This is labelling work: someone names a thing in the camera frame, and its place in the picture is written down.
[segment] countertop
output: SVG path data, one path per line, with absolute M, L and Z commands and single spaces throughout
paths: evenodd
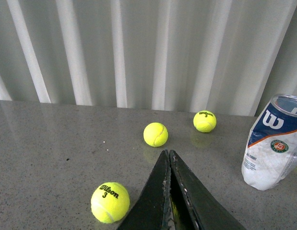
M 218 115 L 208 134 L 195 113 L 0 101 L 0 230 L 115 230 L 91 213 L 103 182 L 123 184 L 131 207 L 162 150 L 175 150 L 247 230 L 297 230 L 297 168 L 266 191 L 247 185 L 241 164 L 255 117 Z M 143 139 L 151 122 L 164 146 Z

